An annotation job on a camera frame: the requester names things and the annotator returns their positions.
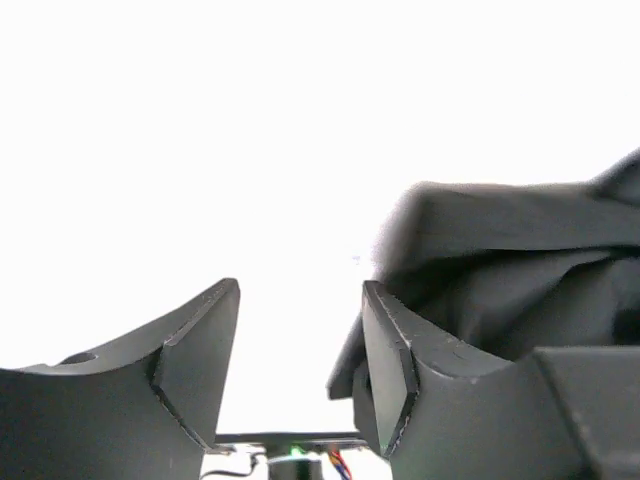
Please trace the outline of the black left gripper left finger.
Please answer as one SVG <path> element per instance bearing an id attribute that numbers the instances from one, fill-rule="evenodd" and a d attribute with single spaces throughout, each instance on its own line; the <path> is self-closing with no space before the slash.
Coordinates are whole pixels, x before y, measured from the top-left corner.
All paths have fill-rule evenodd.
<path id="1" fill-rule="evenodd" d="M 119 338 L 1 373 L 1 475 L 195 479 L 215 445 L 240 288 L 226 278 Z"/>

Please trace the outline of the black trousers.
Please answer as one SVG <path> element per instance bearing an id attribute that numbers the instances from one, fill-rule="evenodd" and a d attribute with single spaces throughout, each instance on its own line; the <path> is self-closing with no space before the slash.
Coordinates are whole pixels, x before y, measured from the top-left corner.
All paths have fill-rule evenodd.
<path id="1" fill-rule="evenodd" d="M 538 348 L 639 351 L 639 156 L 584 183 L 421 185 L 368 281 L 507 361 Z M 362 303 L 328 390 L 352 400 L 357 429 L 382 455 Z"/>

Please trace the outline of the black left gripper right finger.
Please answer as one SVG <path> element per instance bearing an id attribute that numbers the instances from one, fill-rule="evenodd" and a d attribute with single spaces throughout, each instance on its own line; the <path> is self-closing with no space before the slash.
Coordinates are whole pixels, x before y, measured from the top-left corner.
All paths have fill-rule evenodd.
<path id="1" fill-rule="evenodd" d="M 398 479 L 635 479 L 639 351 L 495 357 L 374 281 L 362 321 L 379 448 Z"/>

